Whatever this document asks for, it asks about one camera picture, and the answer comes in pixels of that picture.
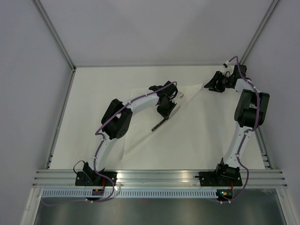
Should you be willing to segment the white cloth napkin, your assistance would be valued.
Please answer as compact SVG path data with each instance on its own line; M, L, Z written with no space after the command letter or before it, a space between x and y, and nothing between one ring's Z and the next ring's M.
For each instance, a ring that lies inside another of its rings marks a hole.
M175 138L179 124L171 117L202 89L203 85L175 84L134 102L133 117L125 135L121 159L142 159L164 154Z

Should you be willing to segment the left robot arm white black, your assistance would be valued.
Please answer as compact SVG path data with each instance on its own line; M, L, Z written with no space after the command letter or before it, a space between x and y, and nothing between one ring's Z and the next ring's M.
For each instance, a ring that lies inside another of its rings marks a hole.
M101 119L101 127L95 132L102 140L94 156L84 163L82 172L77 174L76 182L82 182L83 186L100 186L107 179L114 186L112 176L104 173L105 163L116 141L127 133L132 117L155 106L163 120L151 129L154 132L180 109L183 97L184 94L178 91L177 82L167 81L164 85L149 87L144 94L135 98L112 100Z

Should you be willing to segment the silver table knife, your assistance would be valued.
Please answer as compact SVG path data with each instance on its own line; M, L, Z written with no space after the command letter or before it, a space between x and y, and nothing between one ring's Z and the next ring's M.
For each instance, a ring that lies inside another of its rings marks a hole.
M170 116L167 119L163 119L162 121L160 121L155 127L153 127L151 129L152 132L154 132L155 130L157 130L160 126L162 126L165 122L167 122L179 109L181 108L181 106L179 106L178 108L174 109Z

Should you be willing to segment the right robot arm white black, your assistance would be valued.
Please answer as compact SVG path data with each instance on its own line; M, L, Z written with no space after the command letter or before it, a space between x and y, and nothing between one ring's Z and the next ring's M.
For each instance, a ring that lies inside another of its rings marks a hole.
M240 169L245 168L241 158L246 144L255 130L264 123L270 96L259 91L249 78L246 78L247 67L223 64L224 70L217 71L204 86L206 89L223 93L234 89L240 98L234 113L236 129L228 151L212 172L200 172L199 181L202 187L235 187L242 186Z

